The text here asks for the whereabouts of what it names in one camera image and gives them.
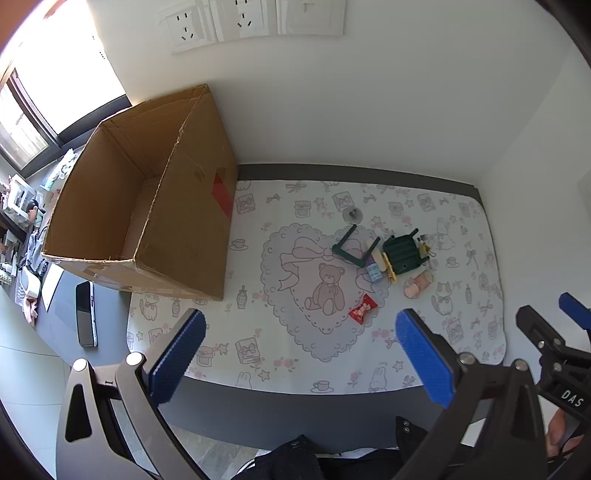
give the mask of light switch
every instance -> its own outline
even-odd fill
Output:
[[[342,35],[345,0],[277,0],[281,35]]]

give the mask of printed tablecloth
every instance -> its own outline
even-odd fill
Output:
[[[366,239],[428,235],[426,267],[391,284],[332,254],[356,206],[363,221],[344,247],[359,257]],[[420,385],[394,332],[396,314],[414,308],[457,351],[495,364],[505,353],[503,299],[482,207],[460,195],[375,184],[241,181],[233,206],[223,301],[134,293],[127,341],[144,351],[189,307],[208,330],[186,375],[271,392],[350,394]],[[430,268],[434,283],[404,295]],[[369,294],[378,308],[363,325],[349,311]]]

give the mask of heart pattern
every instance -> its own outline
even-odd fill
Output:
[[[296,344],[323,362],[348,351],[379,314],[379,309],[371,310],[362,325],[349,316],[349,311],[361,303],[363,295],[368,293],[378,307],[384,306],[388,296],[389,279],[384,277],[380,282],[371,283],[364,268],[333,255],[330,247],[339,242],[347,230],[340,229],[327,236],[310,225],[292,223],[272,233],[263,246],[261,282],[269,304],[273,305],[273,314]],[[360,257],[361,245],[375,236],[373,230],[358,226],[343,248]],[[335,272],[335,275],[328,275],[332,277],[331,283],[323,281],[325,271]],[[332,282],[335,276],[338,277],[336,285]],[[322,304],[313,301],[317,289],[324,289],[324,295],[320,296]],[[337,304],[335,296],[342,296],[342,304]]]

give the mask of person's hand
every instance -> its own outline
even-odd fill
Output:
[[[546,433],[546,450],[549,457],[556,456],[560,453],[558,449],[558,443],[566,432],[566,421],[564,416],[566,413],[564,410],[558,409],[550,420],[548,425],[548,433]],[[583,435],[570,439],[564,444],[562,448],[563,452],[568,452],[570,449],[575,448],[583,440]]]

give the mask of blue gripper pad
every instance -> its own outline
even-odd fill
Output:
[[[560,310],[571,317],[583,330],[591,330],[591,312],[570,293],[563,293],[558,299]]]
[[[417,325],[417,320],[425,332]],[[396,315],[396,336],[421,377],[429,398],[447,408],[454,395],[453,374],[426,335],[433,334],[413,310],[402,310]]]
[[[151,370],[148,377],[148,393],[155,405],[166,403],[173,397],[189,363],[205,338],[206,329],[205,315],[195,310]]]

